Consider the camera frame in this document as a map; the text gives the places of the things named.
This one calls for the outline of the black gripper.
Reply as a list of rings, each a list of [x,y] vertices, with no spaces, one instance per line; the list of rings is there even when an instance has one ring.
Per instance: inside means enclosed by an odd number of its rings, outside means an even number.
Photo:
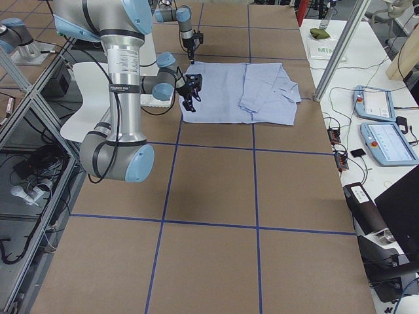
[[[195,62],[194,51],[196,50],[196,42],[199,44],[204,42],[204,34],[201,31],[188,30],[181,33],[183,47],[187,51],[188,59],[191,63]]]
[[[195,113],[192,99],[201,101],[199,92],[202,89],[202,75],[183,75],[183,83],[176,88],[177,93],[184,99],[182,105],[187,112]]]

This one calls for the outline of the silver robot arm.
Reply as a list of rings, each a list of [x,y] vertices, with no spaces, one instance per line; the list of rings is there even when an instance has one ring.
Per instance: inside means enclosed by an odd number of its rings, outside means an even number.
[[[163,3],[155,9],[157,22],[177,22],[179,27],[179,43],[187,54],[191,64],[195,63],[195,52],[204,43],[204,34],[192,28],[192,10],[187,5],[172,7],[172,4]]]
[[[149,176],[155,152],[141,131],[142,94],[160,101],[178,94],[189,112],[200,98],[202,76],[184,74],[169,52],[157,57],[155,76],[141,75],[140,49],[154,20],[177,22],[188,57],[194,58],[203,35],[192,29],[191,9],[186,5],[159,8],[157,1],[57,1],[54,5],[54,23],[60,33],[101,43],[107,57],[103,74],[109,109],[80,148],[81,164],[92,183],[104,179],[139,183]]]

